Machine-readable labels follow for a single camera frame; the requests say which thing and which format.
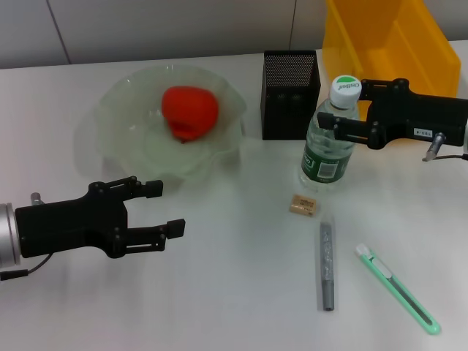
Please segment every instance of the marker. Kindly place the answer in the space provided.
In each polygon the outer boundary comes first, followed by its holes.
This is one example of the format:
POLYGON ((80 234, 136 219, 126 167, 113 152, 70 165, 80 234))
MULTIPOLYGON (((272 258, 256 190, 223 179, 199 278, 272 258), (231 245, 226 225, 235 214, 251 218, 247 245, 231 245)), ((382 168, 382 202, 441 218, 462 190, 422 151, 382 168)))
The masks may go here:
POLYGON ((333 217, 325 214, 320 220, 320 272, 322 276, 323 309, 335 309, 335 280, 333 277, 333 247, 332 234, 334 230, 333 217))

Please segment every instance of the bottle cap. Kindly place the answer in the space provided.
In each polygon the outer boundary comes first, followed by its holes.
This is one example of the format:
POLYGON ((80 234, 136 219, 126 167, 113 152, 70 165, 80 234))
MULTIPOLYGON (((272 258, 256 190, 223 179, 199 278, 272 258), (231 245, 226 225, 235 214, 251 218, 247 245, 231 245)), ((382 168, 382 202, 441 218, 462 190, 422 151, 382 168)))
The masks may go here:
POLYGON ((351 75, 340 75, 331 84, 330 100, 339 108, 351 108, 359 100, 361 89, 359 79, 351 75))

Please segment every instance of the white tabletop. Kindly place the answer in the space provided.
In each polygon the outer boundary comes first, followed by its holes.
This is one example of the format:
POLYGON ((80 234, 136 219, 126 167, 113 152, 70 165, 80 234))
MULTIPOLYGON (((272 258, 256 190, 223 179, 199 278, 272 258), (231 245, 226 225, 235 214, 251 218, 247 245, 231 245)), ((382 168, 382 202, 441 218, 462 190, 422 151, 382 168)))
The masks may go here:
MULTIPOLYGON (((468 78, 468 42, 454 42, 468 78)), ((239 159, 201 184, 127 204, 131 226, 185 218, 165 252, 111 260, 98 249, 55 254, 0 286, 2 350, 462 350, 468 344, 468 163, 423 163, 428 144, 358 146, 336 220, 336 310, 317 309, 317 219, 288 212, 303 141, 262 141, 263 56, 183 61, 225 76, 244 96, 239 159), (442 326, 429 336, 356 258, 364 242, 442 326)), ((119 79, 168 61, 0 71, 1 202, 83 195, 121 176, 93 149, 84 116, 119 79)), ((322 101, 328 90, 321 69, 322 101)), ((463 97, 467 92, 461 91, 463 97)), ((460 154, 443 146, 442 153, 460 154)), ((24 260, 31 267, 42 258, 24 260)))

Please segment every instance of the pen holder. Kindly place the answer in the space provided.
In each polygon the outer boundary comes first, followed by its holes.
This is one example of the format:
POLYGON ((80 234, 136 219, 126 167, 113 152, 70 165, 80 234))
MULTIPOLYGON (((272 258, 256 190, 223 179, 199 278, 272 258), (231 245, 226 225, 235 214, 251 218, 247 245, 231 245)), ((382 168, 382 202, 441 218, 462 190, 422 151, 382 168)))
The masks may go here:
POLYGON ((264 53, 262 81, 263 140, 303 140, 320 93, 314 50, 264 53))

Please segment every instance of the metal cylinder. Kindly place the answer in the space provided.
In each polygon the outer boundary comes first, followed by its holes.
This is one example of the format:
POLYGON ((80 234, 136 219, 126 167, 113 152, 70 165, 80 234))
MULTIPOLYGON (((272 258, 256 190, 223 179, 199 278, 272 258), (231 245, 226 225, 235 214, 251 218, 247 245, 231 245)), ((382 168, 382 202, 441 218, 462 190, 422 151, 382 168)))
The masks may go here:
POLYGON ((41 200, 41 194, 39 192, 33 192, 31 194, 31 204, 32 205, 43 205, 43 201, 41 200))
POLYGON ((432 140, 431 145, 429 146, 428 151, 426 152, 426 157, 423 161, 431 161, 437 157, 440 148, 445 142, 445 135, 443 133, 437 133, 432 140))
POLYGON ((11 203, 0 204, 0 268, 20 264, 20 245, 11 203))
POLYGON ((467 125, 465 126, 465 136, 463 139, 463 152, 464 154, 468 154, 468 121, 467 121, 467 125))

